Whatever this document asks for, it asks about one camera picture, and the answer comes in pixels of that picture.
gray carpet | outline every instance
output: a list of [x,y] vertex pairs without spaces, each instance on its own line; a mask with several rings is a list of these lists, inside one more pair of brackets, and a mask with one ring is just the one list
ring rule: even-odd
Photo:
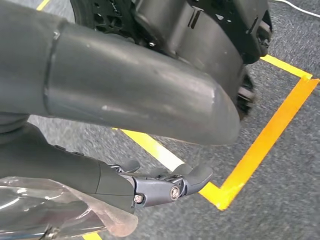
[[[318,0],[291,0],[320,14]],[[41,0],[15,0],[35,8]],[[274,27],[269,53],[320,77],[320,19],[284,3],[270,2]],[[67,0],[51,0],[45,11],[72,21]],[[221,185],[299,80],[260,61],[249,67],[258,100],[242,123],[238,140],[229,146],[195,146],[157,137],[192,166],[206,162],[213,183]],[[320,239],[320,98],[315,90],[263,162],[226,211],[195,194],[163,206],[138,210],[139,226],[128,240],[317,240]],[[52,144],[106,161],[128,158],[142,170],[161,165],[127,136],[111,129],[32,116]],[[103,239],[111,239],[104,233]]]

robotic finger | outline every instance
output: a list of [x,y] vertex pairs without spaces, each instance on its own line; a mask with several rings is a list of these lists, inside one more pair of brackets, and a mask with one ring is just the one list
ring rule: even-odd
[[197,193],[212,177],[210,167],[198,165],[194,169],[183,164],[172,173],[158,176],[119,173],[134,187],[134,207],[150,207],[173,203],[177,199]]

screw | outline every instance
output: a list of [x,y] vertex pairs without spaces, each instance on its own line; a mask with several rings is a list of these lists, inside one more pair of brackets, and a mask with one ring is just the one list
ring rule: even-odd
[[143,197],[141,195],[135,195],[134,201],[137,204],[140,204],[143,201]]
[[170,191],[170,197],[171,199],[176,201],[179,198],[179,195],[180,194],[180,191],[177,186],[173,186]]

clear plastic sheet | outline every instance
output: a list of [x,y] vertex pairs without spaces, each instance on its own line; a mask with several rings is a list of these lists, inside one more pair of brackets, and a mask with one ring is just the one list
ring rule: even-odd
[[0,240],[131,234],[137,217],[50,179],[0,179]]

yellow floor marking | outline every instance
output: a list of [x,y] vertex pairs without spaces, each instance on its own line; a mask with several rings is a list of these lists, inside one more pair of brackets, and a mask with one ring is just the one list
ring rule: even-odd
[[99,234],[96,232],[83,235],[82,238],[85,240],[103,240],[100,236],[99,236]]
[[261,57],[261,59],[269,64],[274,65],[275,67],[289,72],[291,74],[296,75],[299,78],[306,77],[307,79],[311,79],[312,77],[312,75],[310,73],[307,73],[297,67],[290,65],[288,63],[279,60],[274,56],[266,55]]
[[122,131],[170,171],[174,171],[177,167],[184,164],[183,161],[148,134],[128,130]]
[[47,4],[48,4],[48,2],[50,2],[51,0],[43,0],[42,3],[40,3],[40,5],[38,5],[36,10],[38,11],[42,11],[42,9],[44,9]]
[[219,209],[227,208],[240,192],[318,83],[315,79],[301,78],[221,186]]
[[[209,182],[199,193],[220,210],[226,209],[254,173],[318,82],[318,79],[301,78],[221,188]],[[147,134],[123,129],[122,131],[171,171],[184,163]]]

